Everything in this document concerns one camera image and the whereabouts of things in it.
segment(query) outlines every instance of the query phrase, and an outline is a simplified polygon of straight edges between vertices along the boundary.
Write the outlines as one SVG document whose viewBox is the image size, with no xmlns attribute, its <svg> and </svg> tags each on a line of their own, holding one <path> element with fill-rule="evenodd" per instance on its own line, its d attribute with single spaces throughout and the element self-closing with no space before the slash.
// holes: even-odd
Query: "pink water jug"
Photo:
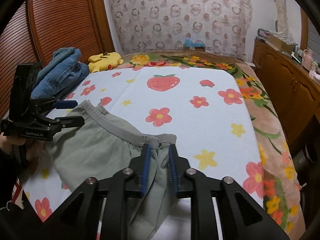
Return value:
<svg viewBox="0 0 320 240">
<path fill-rule="evenodd" d="M 312 67 L 312 62 L 313 62 L 312 50 L 311 49 L 305 49 L 303 51 L 302 66 L 304 68 L 306 68 L 308 71 L 310 71 L 311 67 Z"/>
</svg>

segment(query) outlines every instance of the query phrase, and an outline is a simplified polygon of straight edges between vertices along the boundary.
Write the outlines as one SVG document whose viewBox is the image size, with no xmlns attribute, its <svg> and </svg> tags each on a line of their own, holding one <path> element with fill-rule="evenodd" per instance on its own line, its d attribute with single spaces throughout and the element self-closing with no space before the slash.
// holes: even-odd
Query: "waistband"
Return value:
<svg viewBox="0 0 320 240">
<path fill-rule="evenodd" d="M 157 150 L 160 143 L 169 143 L 175 144 L 177 137 L 174 134 L 159 134 L 159 135 L 150 135 L 150 134 L 137 134 L 129 132 L 123 128 L 117 127 L 111 123 L 108 119 L 105 118 L 105 114 L 108 112 L 103 106 L 99 105 L 98 111 L 94 108 L 90 101 L 83 101 L 80 106 L 86 111 L 86 113 L 103 129 L 109 133 L 121 138 L 124 141 L 127 141 L 130 144 L 142 147 L 145 143 L 148 143 L 152 149 Z"/>
</svg>

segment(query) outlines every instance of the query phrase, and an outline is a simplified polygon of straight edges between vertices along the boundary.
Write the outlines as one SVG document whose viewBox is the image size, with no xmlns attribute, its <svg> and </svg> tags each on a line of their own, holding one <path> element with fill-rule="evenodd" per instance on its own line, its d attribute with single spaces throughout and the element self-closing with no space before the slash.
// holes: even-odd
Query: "yellow plush toy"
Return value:
<svg viewBox="0 0 320 240">
<path fill-rule="evenodd" d="M 123 64 L 119 53 L 111 52 L 89 57 L 90 73 L 110 70 Z"/>
</svg>

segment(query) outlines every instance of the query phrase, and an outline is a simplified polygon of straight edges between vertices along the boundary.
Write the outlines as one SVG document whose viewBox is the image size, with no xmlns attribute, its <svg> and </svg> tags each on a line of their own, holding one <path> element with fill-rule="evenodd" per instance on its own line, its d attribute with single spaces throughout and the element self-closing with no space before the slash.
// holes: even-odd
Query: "folded clothes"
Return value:
<svg viewBox="0 0 320 240">
<path fill-rule="evenodd" d="M 68 116 L 81 115 L 81 128 L 66 128 L 45 143 L 45 151 L 54 163 L 61 180 L 74 191 L 87 177 L 105 179 L 129 166 L 148 143 L 150 169 L 144 199 L 129 201 L 129 239 L 151 239 L 170 211 L 175 197 L 167 181 L 167 163 L 172 134 L 140 133 L 126 120 L 89 101 L 82 102 Z"/>
<path fill-rule="evenodd" d="M 61 48 L 53 53 L 52 61 L 42 69 L 31 93 L 32 99 L 63 98 L 89 74 L 89 66 L 79 62 L 81 52 Z"/>
</svg>

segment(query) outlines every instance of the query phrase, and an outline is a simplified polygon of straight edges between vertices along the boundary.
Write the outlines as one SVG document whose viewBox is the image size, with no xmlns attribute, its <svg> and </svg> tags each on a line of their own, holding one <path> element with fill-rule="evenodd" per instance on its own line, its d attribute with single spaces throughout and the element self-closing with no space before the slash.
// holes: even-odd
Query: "silver bolt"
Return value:
<svg viewBox="0 0 320 240">
<path fill-rule="evenodd" d="M 122 170 L 122 172 L 123 172 L 124 174 L 126 174 L 126 175 L 130 175 L 130 174 L 133 173 L 133 169 L 131 169 L 131 168 L 125 168 L 125 169 Z"/>
<path fill-rule="evenodd" d="M 186 170 L 186 173 L 189 175 L 195 175 L 197 173 L 197 170 L 194 168 L 189 168 Z"/>
<path fill-rule="evenodd" d="M 89 178 L 85 179 L 85 182 L 89 185 L 92 185 L 97 182 L 97 179 L 95 177 L 89 177 Z"/>
<path fill-rule="evenodd" d="M 231 177 L 224 177 L 223 181 L 227 184 L 232 184 L 235 180 Z"/>
</svg>

